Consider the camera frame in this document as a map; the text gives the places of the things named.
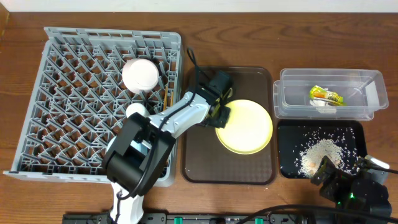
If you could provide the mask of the yellow plate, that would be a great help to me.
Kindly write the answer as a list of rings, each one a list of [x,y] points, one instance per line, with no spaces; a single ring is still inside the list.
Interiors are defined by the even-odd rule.
[[[259,103],[234,100],[226,104],[231,110],[223,128],[215,133],[220,143],[236,154],[250,155],[263,150],[271,141],[273,124],[270,114]]]

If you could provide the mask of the pile of rice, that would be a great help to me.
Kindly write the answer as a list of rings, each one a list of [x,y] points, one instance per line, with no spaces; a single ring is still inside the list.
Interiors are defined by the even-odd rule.
[[[300,143],[295,143],[293,152],[294,177],[309,178],[315,174],[324,157],[329,158],[333,165],[348,174],[357,173],[354,163],[357,161],[358,150],[353,128],[350,127],[309,127],[300,126],[303,131]]]

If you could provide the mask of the white bowl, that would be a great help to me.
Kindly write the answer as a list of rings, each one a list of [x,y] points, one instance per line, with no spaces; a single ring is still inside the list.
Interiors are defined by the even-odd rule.
[[[159,71],[152,61],[135,58],[128,60],[123,66],[122,79],[129,91],[135,94],[141,91],[148,93],[158,84]]]

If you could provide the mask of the white cup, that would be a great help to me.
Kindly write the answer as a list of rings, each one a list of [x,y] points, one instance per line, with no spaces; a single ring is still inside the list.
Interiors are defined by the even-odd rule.
[[[134,113],[139,113],[143,117],[148,117],[150,115],[146,107],[141,103],[132,103],[127,107],[126,109],[127,118]]]

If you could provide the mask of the light blue small plate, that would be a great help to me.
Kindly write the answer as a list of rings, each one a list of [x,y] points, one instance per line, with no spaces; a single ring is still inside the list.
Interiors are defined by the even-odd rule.
[[[116,139],[116,137],[113,137],[111,140],[110,140],[110,142],[108,143],[108,145],[107,145],[107,147],[106,147],[106,152],[108,152],[109,151],[109,149],[110,149],[110,147],[111,147],[111,145],[113,144],[113,142],[114,142],[114,140]],[[130,143],[130,146],[131,147],[133,147],[134,149],[136,149],[137,151],[139,151],[141,154],[143,154],[144,156],[146,156],[147,155],[147,153],[148,153],[148,148],[145,146],[145,145],[143,145],[142,143],[138,143],[138,142],[136,142],[136,141],[132,141],[131,143]]]

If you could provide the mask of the white tissue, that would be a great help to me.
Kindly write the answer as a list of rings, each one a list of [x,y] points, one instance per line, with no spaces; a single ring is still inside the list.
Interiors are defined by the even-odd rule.
[[[329,102],[323,100],[310,100],[309,103],[321,114],[336,114],[337,112],[335,105],[330,105]]]

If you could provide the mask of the green orange snack wrapper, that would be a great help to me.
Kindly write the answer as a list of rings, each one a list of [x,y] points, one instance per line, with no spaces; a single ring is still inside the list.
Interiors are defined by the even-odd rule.
[[[344,99],[336,92],[326,90],[318,85],[311,88],[308,94],[312,100],[322,100],[337,106],[344,106]]]

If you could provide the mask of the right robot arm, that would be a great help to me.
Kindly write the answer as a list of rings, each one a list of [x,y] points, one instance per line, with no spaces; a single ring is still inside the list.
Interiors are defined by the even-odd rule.
[[[320,195],[334,202],[336,208],[389,217],[392,207],[384,185],[389,164],[367,155],[359,157],[355,167],[359,171],[348,174],[324,156],[311,183],[321,185]]]

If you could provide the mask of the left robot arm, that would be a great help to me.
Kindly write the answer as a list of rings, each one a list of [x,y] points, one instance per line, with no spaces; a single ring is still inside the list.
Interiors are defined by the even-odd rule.
[[[224,128],[230,108],[233,79],[218,71],[208,83],[161,113],[144,116],[135,112],[108,144],[102,168],[114,190],[109,223],[138,223],[143,199],[161,175],[177,138],[197,124]]]

